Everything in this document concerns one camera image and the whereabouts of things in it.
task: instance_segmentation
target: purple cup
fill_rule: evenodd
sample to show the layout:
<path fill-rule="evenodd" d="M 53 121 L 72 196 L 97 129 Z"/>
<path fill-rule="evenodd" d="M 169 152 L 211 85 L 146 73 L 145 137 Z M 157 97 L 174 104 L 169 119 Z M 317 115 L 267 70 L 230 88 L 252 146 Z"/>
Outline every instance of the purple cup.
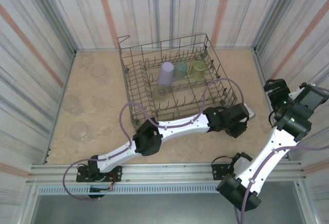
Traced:
<path fill-rule="evenodd" d="M 173 83 L 173 77 L 174 65 L 170 62 L 164 62 L 158 76 L 158 85 L 169 87 Z"/>

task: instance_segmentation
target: wire dish rack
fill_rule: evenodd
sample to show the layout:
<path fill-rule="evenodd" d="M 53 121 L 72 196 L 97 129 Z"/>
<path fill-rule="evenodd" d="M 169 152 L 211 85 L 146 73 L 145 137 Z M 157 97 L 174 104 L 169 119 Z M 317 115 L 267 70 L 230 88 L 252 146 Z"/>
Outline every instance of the wire dish rack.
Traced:
<path fill-rule="evenodd" d="M 140 104 L 150 117 L 157 121 L 176 120 L 198 113 L 202 107 L 206 85 L 217 78 L 226 78 L 225 71 L 206 34 L 184 36 L 172 40 L 122 47 L 130 36 L 118 37 L 120 61 L 128 101 Z M 206 62 L 202 80 L 194 80 L 189 72 L 197 60 Z M 168 88 L 164 101 L 155 101 L 152 91 L 163 62 L 176 65 L 185 61 L 187 75 L 183 80 L 174 80 Z M 205 108 L 234 105 L 236 94 L 228 81 L 218 81 L 206 91 Z M 137 129 L 146 117 L 137 106 L 129 106 L 131 122 Z"/>

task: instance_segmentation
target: transparent cup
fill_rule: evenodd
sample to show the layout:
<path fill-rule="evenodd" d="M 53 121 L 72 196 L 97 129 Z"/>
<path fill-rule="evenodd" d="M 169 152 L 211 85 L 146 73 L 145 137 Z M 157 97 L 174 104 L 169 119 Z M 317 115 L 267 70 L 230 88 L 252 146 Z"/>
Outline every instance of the transparent cup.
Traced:
<path fill-rule="evenodd" d="M 173 83 L 174 65 L 171 62 L 164 62 L 161 65 L 160 74 L 158 76 L 158 85 L 169 87 Z"/>
<path fill-rule="evenodd" d="M 91 74 L 96 79 L 96 81 L 100 84 L 106 84 L 108 82 L 106 68 L 102 65 L 93 67 Z"/>
<path fill-rule="evenodd" d="M 205 76 L 205 72 L 206 72 L 206 62 L 204 61 L 196 61 L 193 64 L 193 67 L 191 69 L 191 77 L 194 78 L 195 80 L 202 80 Z"/>
<path fill-rule="evenodd" d="M 175 66 L 174 79 L 183 80 L 186 76 L 187 64 L 185 61 L 178 62 Z"/>
<path fill-rule="evenodd" d="M 75 95 L 67 95 L 63 99 L 62 108 L 77 116 L 82 113 L 83 109 L 80 105 L 79 98 Z"/>
<path fill-rule="evenodd" d="M 71 127 L 70 136 L 74 140 L 79 140 L 83 142 L 90 142 L 93 138 L 93 134 L 91 133 L 88 125 L 84 122 L 77 123 Z"/>
<path fill-rule="evenodd" d="M 152 98 L 154 101 L 161 102 L 167 98 L 168 88 L 165 86 L 158 85 L 152 91 Z"/>

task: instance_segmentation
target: beige floor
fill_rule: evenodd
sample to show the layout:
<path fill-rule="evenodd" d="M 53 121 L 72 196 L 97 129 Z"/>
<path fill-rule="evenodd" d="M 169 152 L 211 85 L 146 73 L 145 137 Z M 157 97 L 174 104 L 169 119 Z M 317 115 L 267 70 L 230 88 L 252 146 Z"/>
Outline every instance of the beige floor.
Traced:
<path fill-rule="evenodd" d="M 173 139 L 163 144 L 156 155 L 138 157 L 129 163 L 210 162 L 217 156 L 234 156 L 237 152 L 246 152 L 253 157 L 261 150 L 270 126 L 267 104 L 252 55 L 249 50 L 217 50 L 216 53 L 227 76 L 240 85 L 245 102 L 256 112 L 256 117 L 248 122 L 247 131 L 237 139 L 225 132 Z M 99 85 L 90 76 L 90 70 L 99 64 L 107 68 L 109 75 L 109 82 L 104 85 Z M 120 109 L 127 102 L 119 53 L 79 52 L 65 94 L 78 96 L 84 111 L 73 116 L 61 110 L 48 164 L 67 164 L 106 154 L 127 142 L 118 124 Z M 93 135 L 90 142 L 70 137 L 70 129 L 77 122 L 85 122 L 89 126 Z M 128 109 L 123 115 L 123 125 L 132 136 L 134 129 Z"/>

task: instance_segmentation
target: clear glass cup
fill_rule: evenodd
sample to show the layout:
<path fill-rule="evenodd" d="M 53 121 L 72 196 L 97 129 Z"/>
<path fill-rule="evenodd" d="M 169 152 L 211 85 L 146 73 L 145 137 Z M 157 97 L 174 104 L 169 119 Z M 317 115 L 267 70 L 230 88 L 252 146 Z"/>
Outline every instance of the clear glass cup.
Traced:
<path fill-rule="evenodd" d="M 91 74 L 96 79 L 96 81 L 100 84 L 106 84 L 108 82 L 106 68 L 102 65 L 93 67 Z"/>
<path fill-rule="evenodd" d="M 196 61 L 193 64 L 193 67 L 191 69 L 191 77 L 194 78 L 195 80 L 202 80 L 205 76 L 205 72 L 206 72 L 206 62 L 204 61 Z"/>
<path fill-rule="evenodd" d="M 84 122 L 77 123 L 71 127 L 70 136 L 74 140 L 79 140 L 83 142 L 90 142 L 93 138 L 88 125 Z"/>
<path fill-rule="evenodd" d="M 67 95 L 63 99 L 62 108 L 77 116 L 82 113 L 83 109 L 80 105 L 79 98 L 75 95 Z"/>
<path fill-rule="evenodd" d="M 174 65 L 171 62 L 164 62 L 161 65 L 160 74 L 158 76 L 158 85 L 169 87 L 173 83 Z"/>
<path fill-rule="evenodd" d="M 167 98 L 168 88 L 165 86 L 158 85 L 152 91 L 152 98 L 154 101 L 161 102 Z"/>
<path fill-rule="evenodd" d="M 174 79 L 183 80 L 186 76 L 187 64 L 185 61 L 178 62 L 175 66 Z"/>

